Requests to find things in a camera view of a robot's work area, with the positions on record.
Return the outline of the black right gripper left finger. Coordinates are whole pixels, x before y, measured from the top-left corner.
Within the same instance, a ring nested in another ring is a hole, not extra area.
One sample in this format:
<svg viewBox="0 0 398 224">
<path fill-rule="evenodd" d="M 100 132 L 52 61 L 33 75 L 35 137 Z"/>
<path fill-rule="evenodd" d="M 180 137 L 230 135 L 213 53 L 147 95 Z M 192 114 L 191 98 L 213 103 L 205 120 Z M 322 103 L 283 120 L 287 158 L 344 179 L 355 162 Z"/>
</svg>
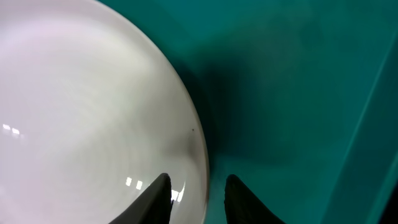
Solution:
<svg viewBox="0 0 398 224">
<path fill-rule="evenodd" d="M 173 207 L 171 179 L 161 173 L 128 208 L 109 224 L 169 224 Z"/>
</svg>

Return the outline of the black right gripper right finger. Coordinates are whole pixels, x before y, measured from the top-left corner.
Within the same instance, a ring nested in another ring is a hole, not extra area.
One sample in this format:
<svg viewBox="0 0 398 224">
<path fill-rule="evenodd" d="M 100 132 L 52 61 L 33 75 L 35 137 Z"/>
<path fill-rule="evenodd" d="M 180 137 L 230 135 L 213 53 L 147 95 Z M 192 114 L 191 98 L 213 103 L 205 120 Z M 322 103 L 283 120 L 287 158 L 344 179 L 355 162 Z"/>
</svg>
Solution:
<svg viewBox="0 0 398 224">
<path fill-rule="evenodd" d="M 227 224 L 284 224 L 234 174 L 226 179 L 224 210 Z"/>
</svg>

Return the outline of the pink round plate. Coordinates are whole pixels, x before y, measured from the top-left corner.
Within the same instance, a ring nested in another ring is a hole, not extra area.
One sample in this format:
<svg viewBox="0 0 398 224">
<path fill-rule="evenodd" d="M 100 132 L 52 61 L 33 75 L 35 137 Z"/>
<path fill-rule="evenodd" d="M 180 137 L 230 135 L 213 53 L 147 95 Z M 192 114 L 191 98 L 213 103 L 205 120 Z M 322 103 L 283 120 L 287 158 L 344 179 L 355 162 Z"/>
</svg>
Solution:
<svg viewBox="0 0 398 224">
<path fill-rule="evenodd" d="M 1 2 L 1 222 L 110 223 L 162 173 L 203 223 L 208 155 L 157 46 L 98 1 Z"/>
</svg>

